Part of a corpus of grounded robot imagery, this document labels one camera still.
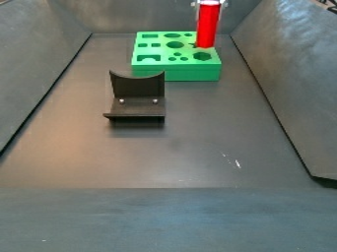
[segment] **black holder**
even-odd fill
[[[131,122],[142,119],[165,122],[165,72],[145,78],[131,78],[118,75],[112,71],[111,83],[114,89],[114,102],[110,113],[104,117],[117,122],[126,119]]]

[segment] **green block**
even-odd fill
[[[195,47],[194,31],[137,33],[131,57],[133,74],[145,77],[165,71],[166,81],[218,81],[221,60],[214,47]]]

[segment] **dark gray surface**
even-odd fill
[[[96,35],[0,159],[1,187],[290,187],[310,180],[229,36],[221,80],[166,83],[162,129],[115,129],[110,70],[134,35]]]
[[[194,31],[194,0],[58,0],[78,20],[98,33]],[[219,33],[230,33],[261,0],[230,0],[222,13]]]
[[[125,103],[121,103],[121,100],[115,98],[111,108],[111,115],[112,117],[165,116],[165,98],[127,98],[125,99]]]
[[[264,1],[233,33],[313,176],[337,179],[337,16],[308,0]]]
[[[330,190],[0,190],[6,252],[334,252]]]
[[[0,8],[0,152],[90,36],[52,0]]]

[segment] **green foam block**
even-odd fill
[[[141,31],[131,57],[133,74],[166,72],[166,81],[218,81],[221,60],[214,47],[195,47],[194,31]]]

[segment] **square hole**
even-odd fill
[[[158,34],[143,34],[142,37],[143,38],[155,38],[155,37],[158,37]]]

